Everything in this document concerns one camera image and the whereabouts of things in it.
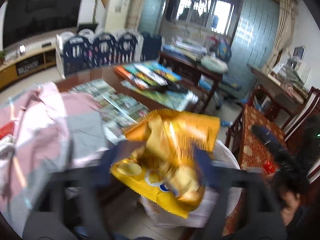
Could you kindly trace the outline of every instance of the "yellow snack bag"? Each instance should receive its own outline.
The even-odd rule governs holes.
[[[113,165],[110,171],[140,195],[187,218],[199,206],[204,193],[192,144],[212,152],[219,128],[217,117],[170,109],[152,111],[124,133],[128,140],[145,141],[145,146]],[[121,164],[126,171],[119,169]]]

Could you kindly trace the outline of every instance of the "tile floor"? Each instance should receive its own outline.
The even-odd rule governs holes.
[[[30,87],[34,83],[58,81],[61,77],[56,67],[36,73],[14,84],[0,93],[0,104],[8,97]],[[232,122],[240,113],[241,108],[233,102],[224,102],[220,110],[215,110],[215,103],[210,102],[206,114],[219,117],[221,120]],[[226,139],[227,128],[221,127],[218,139],[223,143]],[[138,201],[139,195],[127,189],[116,200],[105,208],[111,228],[134,239],[138,236],[150,237],[154,240],[178,240],[185,228],[158,228],[146,215],[143,206]]]

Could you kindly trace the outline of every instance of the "magazine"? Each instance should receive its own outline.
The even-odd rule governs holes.
[[[134,75],[132,75],[130,72],[126,71],[122,66],[115,67],[116,73],[118,73],[120,76],[127,80],[131,80],[132,83],[137,85],[141,89],[149,88],[148,84],[145,83],[143,80],[136,78]]]
[[[157,76],[160,76],[162,78],[164,78],[167,81],[170,82],[177,82],[180,81],[182,78],[181,76],[179,76],[178,74],[172,72],[171,70],[165,68],[164,66],[160,65],[158,62],[156,61],[152,61],[152,62],[143,62],[141,64],[138,64],[138,68],[136,67],[137,64],[129,64],[129,65],[124,65],[123,68],[130,72],[131,74],[135,75],[136,77],[139,77],[139,75],[141,74],[142,77],[147,78],[150,80],[150,78],[143,74],[140,70],[138,70],[138,68],[141,69],[148,69],[153,71],[154,73],[157,74]]]
[[[116,90],[108,85],[103,79],[92,80],[88,83],[81,84],[70,90],[71,92],[86,92],[94,98],[104,93],[115,93]]]
[[[115,94],[116,90],[103,79],[72,88],[72,92],[86,92],[99,102],[103,128],[106,138],[112,143],[125,139],[123,128],[137,123],[149,110],[132,97]]]
[[[145,75],[147,75],[152,80],[156,81],[160,86],[165,86],[165,85],[168,84],[165,79],[163,79],[162,77],[160,77],[159,75],[157,75],[152,70],[150,70],[149,68],[145,67],[144,65],[142,65],[142,64],[134,64],[134,67],[136,69],[138,69],[140,72],[142,72]]]

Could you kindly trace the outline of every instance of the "plastic bag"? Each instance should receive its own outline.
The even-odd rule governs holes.
[[[215,160],[223,161],[224,163],[229,165],[230,168],[240,169],[239,164],[236,158],[233,156],[232,152],[219,140],[216,140],[215,142],[213,157]],[[241,190],[241,188],[230,189],[226,217],[230,215],[236,207],[241,195]],[[183,219],[182,217],[173,215],[165,211],[156,203],[148,200],[147,198],[141,197],[144,209],[156,227],[185,226],[193,228],[204,227],[217,199],[218,194],[216,193],[216,191],[206,187],[200,206],[196,210],[190,212],[187,219]]]

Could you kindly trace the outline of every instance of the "person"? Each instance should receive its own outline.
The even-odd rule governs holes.
[[[275,173],[272,173],[265,177],[265,181],[272,184],[272,179]],[[292,234],[299,223],[305,218],[308,213],[307,207],[301,205],[301,194],[295,193],[285,185],[278,188],[278,196],[281,198],[282,209],[280,215],[288,236]]]

